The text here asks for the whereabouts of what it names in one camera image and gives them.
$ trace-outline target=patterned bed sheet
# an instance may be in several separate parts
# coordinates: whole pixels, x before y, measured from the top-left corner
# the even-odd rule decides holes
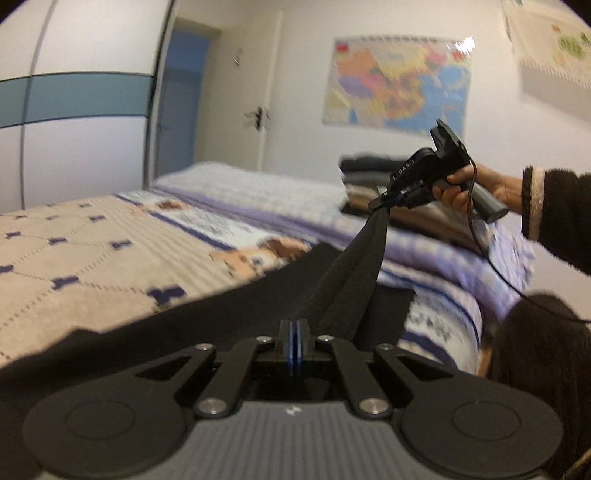
[[[0,367],[75,328],[104,332],[237,288],[318,241],[144,190],[1,215]],[[388,260],[378,281],[417,292],[399,346],[475,371],[482,319],[470,294]]]

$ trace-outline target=map poster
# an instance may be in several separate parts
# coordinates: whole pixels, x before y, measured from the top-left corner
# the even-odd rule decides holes
[[[336,40],[323,122],[429,132],[441,118],[462,136],[473,48],[471,37]]]

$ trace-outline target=dark hair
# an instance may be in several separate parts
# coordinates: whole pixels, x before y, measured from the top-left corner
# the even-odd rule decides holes
[[[531,296],[538,304],[576,317],[561,300]],[[521,300],[492,342],[487,378],[544,400],[563,422],[562,443],[546,464],[560,478],[591,447],[591,331]]]

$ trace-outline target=pile of folded clothes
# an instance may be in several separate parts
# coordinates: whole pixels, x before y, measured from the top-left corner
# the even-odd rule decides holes
[[[343,158],[339,167],[343,173],[343,184],[347,187],[347,202],[341,211],[367,216],[368,203],[386,190],[390,174],[404,165],[406,160],[371,155]],[[413,209],[391,208],[390,224],[480,254],[466,218],[444,207],[435,197],[431,203]],[[484,222],[475,222],[475,226],[482,246],[488,250],[492,232],[486,228]]]

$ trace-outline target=bedspread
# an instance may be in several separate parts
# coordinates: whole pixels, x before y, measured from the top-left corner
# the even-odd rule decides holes
[[[146,191],[4,214],[0,366],[77,327],[106,331],[236,288],[299,258],[321,237],[297,223],[278,226]],[[392,261],[379,282],[417,292],[403,348],[475,370],[482,321],[469,293]]]
[[[196,164],[158,179],[155,187],[195,205],[240,213],[293,232],[347,245],[363,227],[363,219],[342,215],[343,186],[240,170],[219,163]],[[489,255],[516,288],[525,289],[533,274],[534,252],[523,237],[493,224]],[[431,272],[473,295],[503,319],[519,300],[485,259],[417,233],[388,228],[385,258],[399,265]]]

